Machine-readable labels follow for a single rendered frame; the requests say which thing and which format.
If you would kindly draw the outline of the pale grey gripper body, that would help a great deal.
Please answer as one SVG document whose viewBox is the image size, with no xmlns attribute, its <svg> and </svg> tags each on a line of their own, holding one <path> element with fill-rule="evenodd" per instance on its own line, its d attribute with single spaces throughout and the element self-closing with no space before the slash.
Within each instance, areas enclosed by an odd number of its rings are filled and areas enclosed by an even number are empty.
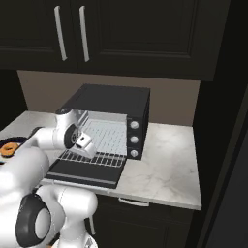
<svg viewBox="0 0 248 248">
<path fill-rule="evenodd" d="M 96 152 L 97 152 L 96 147 L 92 142 L 90 142 L 85 147 L 83 147 L 79 143 L 76 143 L 71 148 L 71 151 L 76 153 L 77 155 L 80 155 L 82 157 L 89 158 L 89 159 L 92 159 L 95 156 Z"/>
</svg>

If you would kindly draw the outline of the black toaster oven door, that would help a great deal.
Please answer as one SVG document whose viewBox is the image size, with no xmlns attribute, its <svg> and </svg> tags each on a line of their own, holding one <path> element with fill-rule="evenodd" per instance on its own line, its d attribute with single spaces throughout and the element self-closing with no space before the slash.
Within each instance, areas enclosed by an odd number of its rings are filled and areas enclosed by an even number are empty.
<svg viewBox="0 0 248 248">
<path fill-rule="evenodd" d="M 126 160 L 107 159 L 104 162 L 103 165 L 100 165 L 56 160 L 50 167 L 46 178 L 115 189 Z"/>
</svg>

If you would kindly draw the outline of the black toaster oven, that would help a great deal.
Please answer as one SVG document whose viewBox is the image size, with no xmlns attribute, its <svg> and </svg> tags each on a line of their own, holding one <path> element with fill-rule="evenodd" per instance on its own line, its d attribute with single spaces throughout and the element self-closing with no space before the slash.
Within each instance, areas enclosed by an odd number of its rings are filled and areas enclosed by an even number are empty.
<svg viewBox="0 0 248 248">
<path fill-rule="evenodd" d="M 148 128 L 149 104 L 149 88 L 84 84 L 60 108 L 124 114 L 127 137 L 127 158 L 140 160 Z M 130 127 L 132 121 L 138 121 L 139 127 L 137 129 Z M 131 143 L 130 137 L 132 136 L 138 137 L 139 142 Z M 137 157 L 131 156 L 130 152 L 133 149 L 139 153 Z"/>
</svg>

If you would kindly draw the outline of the dark round plate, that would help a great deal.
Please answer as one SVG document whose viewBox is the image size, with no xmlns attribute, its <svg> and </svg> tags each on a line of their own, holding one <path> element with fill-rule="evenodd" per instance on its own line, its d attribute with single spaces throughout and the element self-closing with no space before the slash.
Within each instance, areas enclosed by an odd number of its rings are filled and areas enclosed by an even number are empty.
<svg viewBox="0 0 248 248">
<path fill-rule="evenodd" d="M 27 140 L 27 137 L 10 137 L 10 138 L 6 138 L 6 139 L 1 139 L 0 140 L 0 148 L 9 142 L 16 142 L 18 144 L 18 147 L 20 147 L 23 143 L 25 143 Z M 2 157 L 0 154 L 0 165 L 5 164 L 9 159 L 11 159 L 13 156 L 11 157 Z"/>
</svg>

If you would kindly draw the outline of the orange bagel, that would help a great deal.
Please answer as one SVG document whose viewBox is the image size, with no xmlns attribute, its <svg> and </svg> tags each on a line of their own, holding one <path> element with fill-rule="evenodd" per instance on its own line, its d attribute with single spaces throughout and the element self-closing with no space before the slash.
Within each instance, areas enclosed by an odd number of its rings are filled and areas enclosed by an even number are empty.
<svg viewBox="0 0 248 248">
<path fill-rule="evenodd" d="M 17 149 L 18 144 L 16 142 L 9 142 L 0 148 L 0 154 L 2 157 L 11 157 L 15 154 Z"/>
</svg>

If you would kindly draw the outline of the dark base cupboard door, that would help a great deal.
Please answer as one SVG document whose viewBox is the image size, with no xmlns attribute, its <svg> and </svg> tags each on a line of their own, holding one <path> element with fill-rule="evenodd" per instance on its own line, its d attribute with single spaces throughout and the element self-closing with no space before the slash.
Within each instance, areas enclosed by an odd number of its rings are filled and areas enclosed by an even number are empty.
<svg viewBox="0 0 248 248">
<path fill-rule="evenodd" d="M 168 228 L 138 217 L 94 215 L 98 248 L 165 248 Z"/>
</svg>

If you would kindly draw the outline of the dark drawer front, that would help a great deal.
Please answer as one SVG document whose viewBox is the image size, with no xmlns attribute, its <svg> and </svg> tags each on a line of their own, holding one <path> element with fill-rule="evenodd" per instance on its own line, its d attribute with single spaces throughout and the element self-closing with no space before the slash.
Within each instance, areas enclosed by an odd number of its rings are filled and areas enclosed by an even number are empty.
<svg viewBox="0 0 248 248">
<path fill-rule="evenodd" d="M 191 209 L 156 203 L 150 203 L 148 207 L 139 207 L 122 203 L 118 198 L 110 196 L 98 195 L 98 201 L 94 221 L 104 224 L 110 220 L 118 220 L 148 226 L 188 226 L 193 215 Z"/>
</svg>

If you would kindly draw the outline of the dark tall cupboard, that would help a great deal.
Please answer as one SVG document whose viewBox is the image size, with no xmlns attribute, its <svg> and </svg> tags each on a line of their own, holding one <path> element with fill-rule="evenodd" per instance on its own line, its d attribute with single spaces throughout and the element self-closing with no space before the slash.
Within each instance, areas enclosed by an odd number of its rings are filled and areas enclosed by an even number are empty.
<svg viewBox="0 0 248 248">
<path fill-rule="evenodd" d="M 204 54 L 193 121 L 201 210 L 185 248 L 206 248 L 248 132 L 248 0 L 201 0 Z"/>
</svg>

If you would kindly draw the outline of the dark wall cupboard door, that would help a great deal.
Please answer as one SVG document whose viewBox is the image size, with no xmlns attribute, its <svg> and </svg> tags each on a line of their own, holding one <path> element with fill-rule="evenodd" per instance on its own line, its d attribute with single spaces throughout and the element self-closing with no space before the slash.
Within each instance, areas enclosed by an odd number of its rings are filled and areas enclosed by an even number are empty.
<svg viewBox="0 0 248 248">
<path fill-rule="evenodd" d="M 85 6 L 84 62 L 79 7 Z M 71 0 L 79 69 L 87 74 L 201 80 L 201 0 Z"/>
<path fill-rule="evenodd" d="M 60 6 L 66 61 L 55 6 Z M 0 69 L 73 72 L 77 67 L 70 0 L 0 0 Z"/>
</svg>

